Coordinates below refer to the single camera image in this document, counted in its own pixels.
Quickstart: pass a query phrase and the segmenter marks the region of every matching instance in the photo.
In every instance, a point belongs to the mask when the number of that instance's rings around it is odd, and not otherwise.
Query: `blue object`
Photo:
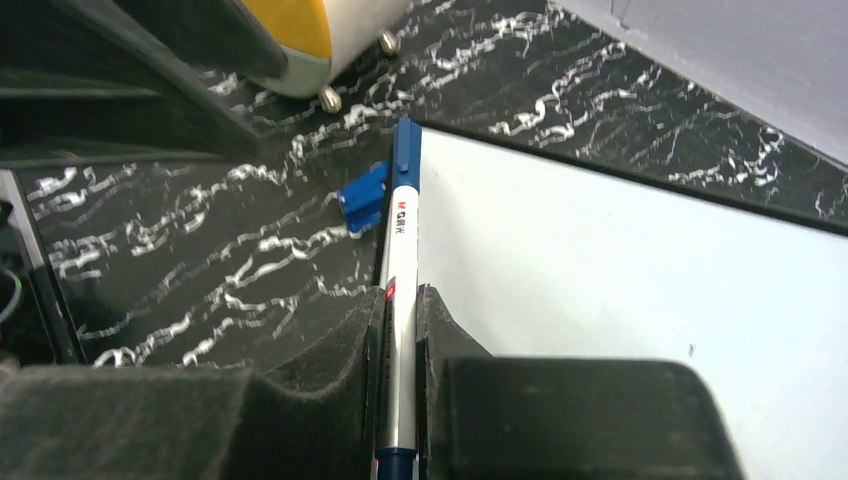
[[[419,190],[421,184],[421,127],[409,119],[402,119],[395,128],[392,148],[391,188],[408,185]],[[339,205],[342,208],[347,228],[359,233],[378,225],[383,213],[383,200],[391,193],[388,180],[389,162],[383,162],[365,175],[339,190]]]
[[[409,185],[420,191],[421,127],[417,123],[408,118],[398,123],[392,154],[395,167],[392,171],[392,189]]]
[[[381,448],[377,450],[377,480],[408,480],[412,478],[415,450],[409,448]]]
[[[383,162],[339,190],[348,230],[358,233],[380,223],[388,174],[389,162]]]

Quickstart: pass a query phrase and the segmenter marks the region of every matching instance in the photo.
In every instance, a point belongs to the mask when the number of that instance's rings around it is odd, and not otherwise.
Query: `wall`
[[[848,2],[553,1],[848,165]]]

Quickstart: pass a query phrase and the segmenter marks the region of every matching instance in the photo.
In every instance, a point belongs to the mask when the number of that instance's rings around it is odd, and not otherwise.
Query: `cable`
[[[8,320],[13,313],[15,313],[15,310],[18,309],[18,306],[21,303],[21,296],[23,296],[24,292],[24,284],[21,281],[20,277],[15,275],[15,272],[9,270],[8,268],[2,269],[0,273],[12,280],[12,282],[15,284],[15,291],[12,293],[12,298],[9,300],[9,303],[7,303],[5,307],[3,307],[3,310],[0,310],[0,323],[3,323]]]

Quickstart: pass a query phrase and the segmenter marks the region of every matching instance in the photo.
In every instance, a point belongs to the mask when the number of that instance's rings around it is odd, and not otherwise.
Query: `yellow and white object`
[[[397,54],[397,37],[386,29],[411,0],[242,0],[280,44],[288,69],[280,78],[253,78],[287,97],[316,95],[324,110],[341,110],[330,83],[370,45],[379,41],[387,55]]]

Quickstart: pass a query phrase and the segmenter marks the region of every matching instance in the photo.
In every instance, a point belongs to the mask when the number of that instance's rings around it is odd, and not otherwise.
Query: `blue clip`
[[[380,223],[388,175],[389,162],[386,161],[339,190],[342,215],[352,233]]]

